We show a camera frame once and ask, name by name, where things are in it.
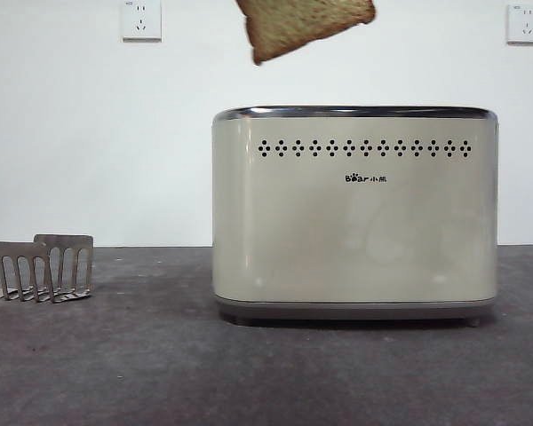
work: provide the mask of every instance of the toast slice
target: toast slice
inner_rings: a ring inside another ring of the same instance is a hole
[[[375,18],[371,0],[237,0],[260,65],[313,40]]]

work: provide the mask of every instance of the electrical socket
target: electrical socket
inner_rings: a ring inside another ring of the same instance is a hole
[[[507,42],[533,43],[533,3],[508,5]]]
[[[127,0],[121,9],[121,32],[127,40],[162,40],[160,0]]]

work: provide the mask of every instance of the toaster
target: toaster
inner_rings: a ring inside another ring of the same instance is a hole
[[[497,117],[255,106],[213,126],[213,266],[236,319],[475,318],[497,294]]]

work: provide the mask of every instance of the toaster base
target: toaster base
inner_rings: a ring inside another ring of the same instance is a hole
[[[495,298],[466,302],[242,302],[215,296],[221,313],[257,320],[429,320],[487,315]]]

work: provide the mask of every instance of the concrete surface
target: concrete surface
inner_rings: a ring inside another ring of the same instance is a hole
[[[461,321],[219,318],[210,248],[97,248],[94,296],[0,301],[0,425],[533,425],[533,247]]]

